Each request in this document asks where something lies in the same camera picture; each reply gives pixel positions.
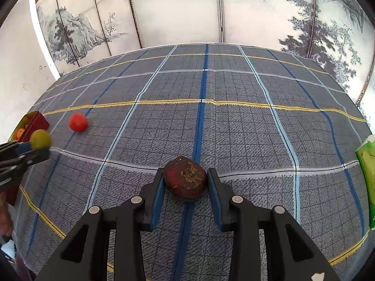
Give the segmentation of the person's left hand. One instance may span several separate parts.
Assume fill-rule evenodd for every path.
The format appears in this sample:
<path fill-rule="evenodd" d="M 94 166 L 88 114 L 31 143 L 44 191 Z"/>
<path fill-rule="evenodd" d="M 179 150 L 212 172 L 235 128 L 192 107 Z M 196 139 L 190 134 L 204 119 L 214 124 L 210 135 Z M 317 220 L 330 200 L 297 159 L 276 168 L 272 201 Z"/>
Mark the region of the person's left hand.
<path fill-rule="evenodd" d="M 10 237 L 13 231 L 13 222 L 8 210 L 6 192 L 0 194 L 0 236 Z"/>

